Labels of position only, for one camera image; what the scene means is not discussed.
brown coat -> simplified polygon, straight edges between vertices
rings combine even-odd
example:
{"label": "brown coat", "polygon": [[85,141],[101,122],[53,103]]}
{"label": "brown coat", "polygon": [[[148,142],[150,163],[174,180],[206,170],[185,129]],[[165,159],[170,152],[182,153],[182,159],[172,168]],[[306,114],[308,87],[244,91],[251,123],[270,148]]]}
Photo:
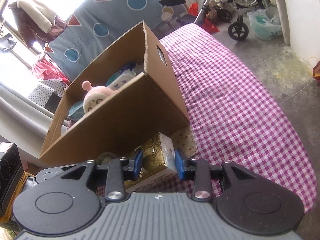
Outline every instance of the brown coat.
{"label": "brown coat", "polygon": [[68,27],[68,24],[57,15],[54,19],[55,25],[45,33],[22,8],[17,7],[17,2],[9,4],[9,8],[12,10],[18,32],[28,48],[36,41],[44,48],[46,42],[53,41]]}

concrete floor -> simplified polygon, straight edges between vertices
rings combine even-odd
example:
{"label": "concrete floor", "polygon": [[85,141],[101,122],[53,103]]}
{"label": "concrete floor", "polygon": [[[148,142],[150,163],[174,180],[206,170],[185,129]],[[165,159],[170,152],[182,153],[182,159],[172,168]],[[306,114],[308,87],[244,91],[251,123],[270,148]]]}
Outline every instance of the concrete floor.
{"label": "concrete floor", "polygon": [[[213,36],[237,55],[273,95],[308,152],[317,180],[320,178],[320,83],[311,70],[285,46],[283,38],[263,41],[250,29],[242,42],[228,36],[228,25],[219,25]],[[297,233],[304,240],[320,240],[320,190],[313,211],[306,214]]]}

checkered tablecloth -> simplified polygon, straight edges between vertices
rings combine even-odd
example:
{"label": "checkered tablecloth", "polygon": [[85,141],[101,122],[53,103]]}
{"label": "checkered tablecloth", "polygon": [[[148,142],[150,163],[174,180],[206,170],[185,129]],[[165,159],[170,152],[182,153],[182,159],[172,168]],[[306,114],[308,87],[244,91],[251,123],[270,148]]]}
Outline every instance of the checkered tablecloth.
{"label": "checkered tablecloth", "polygon": [[[305,212],[316,200],[316,176],[307,153],[280,107],[250,70],[194,24],[161,39],[185,100],[199,158],[232,160],[296,193]],[[173,178],[155,190],[192,190]],[[218,181],[212,181],[218,196]]]}

white jacket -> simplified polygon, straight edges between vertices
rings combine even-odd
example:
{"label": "white jacket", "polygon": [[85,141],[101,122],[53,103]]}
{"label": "white jacket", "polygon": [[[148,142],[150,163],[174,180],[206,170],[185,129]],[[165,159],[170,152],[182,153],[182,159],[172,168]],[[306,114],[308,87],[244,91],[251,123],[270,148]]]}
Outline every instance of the white jacket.
{"label": "white jacket", "polygon": [[44,3],[37,0],[18,0],[17,7],[22,8],[45,33],[55,25],[54,19],[57,13]]}

white wall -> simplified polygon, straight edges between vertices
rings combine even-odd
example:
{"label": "white wall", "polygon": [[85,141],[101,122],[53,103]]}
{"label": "white wall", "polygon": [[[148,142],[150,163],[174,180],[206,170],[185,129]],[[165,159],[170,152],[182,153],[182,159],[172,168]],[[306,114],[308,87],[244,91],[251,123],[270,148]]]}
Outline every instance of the white wall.
{"label": "white wall", "polygon": [[313,68],[320,61],[320,0],[285,0],[291,47]]}

